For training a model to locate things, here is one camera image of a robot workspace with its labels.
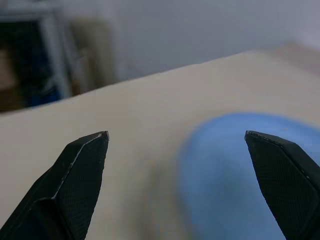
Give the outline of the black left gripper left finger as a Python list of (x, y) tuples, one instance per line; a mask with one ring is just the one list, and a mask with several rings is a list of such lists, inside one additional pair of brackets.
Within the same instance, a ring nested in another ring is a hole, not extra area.
[(102, 185), (109, 133), (69, 143), (0, 229), (2, 240), (83, 240)]

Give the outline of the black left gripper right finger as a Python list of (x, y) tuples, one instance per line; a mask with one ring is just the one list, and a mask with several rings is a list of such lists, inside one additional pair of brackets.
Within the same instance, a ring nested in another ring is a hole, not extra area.
[(260, 191), (287, 240), (320, 238), (320, 167), (296, 143), (246, 131)]

